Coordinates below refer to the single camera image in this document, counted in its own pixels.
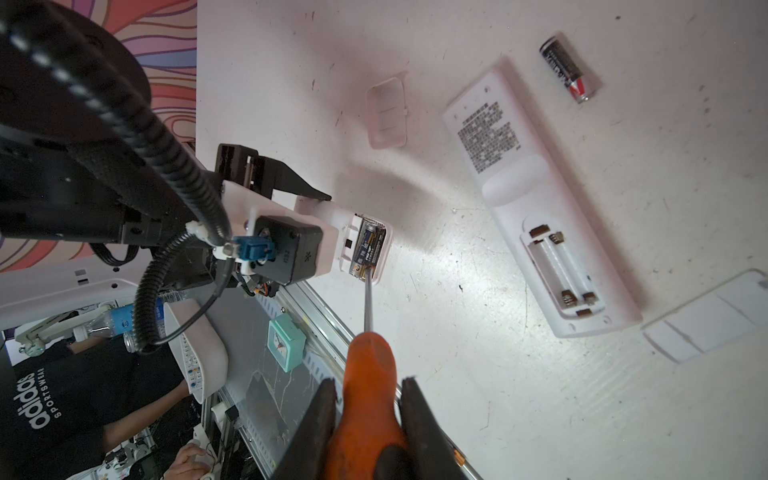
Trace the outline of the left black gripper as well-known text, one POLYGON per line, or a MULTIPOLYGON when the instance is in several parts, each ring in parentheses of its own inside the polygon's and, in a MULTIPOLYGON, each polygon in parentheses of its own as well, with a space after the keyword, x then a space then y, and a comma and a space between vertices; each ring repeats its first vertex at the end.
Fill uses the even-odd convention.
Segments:
POLYGON ((312 187, 286 163, 261 155, 257 150, 236 144, 220 144, 216 155, 216 173, 265 198, 275 191, 330 201, 332 197, 312 187))

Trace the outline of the blue silver AAA battery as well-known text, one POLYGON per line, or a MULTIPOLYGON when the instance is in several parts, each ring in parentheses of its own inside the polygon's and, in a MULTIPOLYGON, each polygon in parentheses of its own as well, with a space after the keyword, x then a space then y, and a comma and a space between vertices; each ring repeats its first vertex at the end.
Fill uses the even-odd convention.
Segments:
POLYGON ((350 273, 361 281, 373 275, 386 240, 386 227, 375 220, 364 218, 353 250, 350 273))

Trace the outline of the white remote control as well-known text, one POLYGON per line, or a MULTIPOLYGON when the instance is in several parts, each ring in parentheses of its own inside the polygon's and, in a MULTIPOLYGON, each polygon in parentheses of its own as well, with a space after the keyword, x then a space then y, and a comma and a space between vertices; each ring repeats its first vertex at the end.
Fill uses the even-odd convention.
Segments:
POLYGON ((639 324, 642 314, 498 67, 443 121, 554 335, 639 324))

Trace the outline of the small white tray cover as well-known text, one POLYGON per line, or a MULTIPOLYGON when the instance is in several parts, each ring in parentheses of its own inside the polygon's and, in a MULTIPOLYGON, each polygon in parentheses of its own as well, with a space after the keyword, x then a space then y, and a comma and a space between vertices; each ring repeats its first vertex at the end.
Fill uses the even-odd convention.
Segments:
POLYGON ((372 86, 366 92, 365 101, 365 124, 371 148, 405 146, 408 110, 403 80, 395 76, 372 86))

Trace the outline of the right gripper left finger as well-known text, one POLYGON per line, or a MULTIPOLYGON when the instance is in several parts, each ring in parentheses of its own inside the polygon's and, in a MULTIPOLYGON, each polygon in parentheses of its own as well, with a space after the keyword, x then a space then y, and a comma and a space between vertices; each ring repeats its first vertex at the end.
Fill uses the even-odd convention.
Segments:
POLYGON ((327 448, 336 425, 335 380, 322 380, 272 480, 316 480, 323 474, 327 448))

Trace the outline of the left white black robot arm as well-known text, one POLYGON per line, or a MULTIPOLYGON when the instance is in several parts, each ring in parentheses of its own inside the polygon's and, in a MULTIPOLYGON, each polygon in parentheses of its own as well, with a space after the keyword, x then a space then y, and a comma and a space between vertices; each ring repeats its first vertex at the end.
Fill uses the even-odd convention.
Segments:
POLYGON ((50 1, 3 2, 1 87, 2 232, 150 248, 134 301, 141 353, 183 333, 159 326, 155 304, 189 286, 187 253, 207 254, 218 290, 247 277, 265 296, 330 271, 337 230, 272 199, 326 195, 241 145, 220 145, 206 170, 152 111, 138 64, 89 19, 50 1))

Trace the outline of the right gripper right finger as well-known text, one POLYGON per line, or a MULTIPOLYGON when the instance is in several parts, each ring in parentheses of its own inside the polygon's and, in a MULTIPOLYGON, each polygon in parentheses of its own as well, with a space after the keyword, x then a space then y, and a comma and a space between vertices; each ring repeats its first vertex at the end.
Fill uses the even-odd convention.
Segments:
POLYGON ((454 450, 433 415, 416 379, 401 384, 401 426, 408 443, 412 479, 465 479, 454 450))

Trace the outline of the orange handled screwdriver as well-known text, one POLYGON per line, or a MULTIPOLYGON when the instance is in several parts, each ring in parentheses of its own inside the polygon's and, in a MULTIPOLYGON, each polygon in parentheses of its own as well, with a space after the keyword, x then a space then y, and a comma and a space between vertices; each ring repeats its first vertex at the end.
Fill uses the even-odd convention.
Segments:
POLYGON ((365 275, 364 331, 349 345, 343 412, 327 448, 325 479, 409 479, 412 462, 395 415, 397 369, 373 331, 372 275, 365 275))

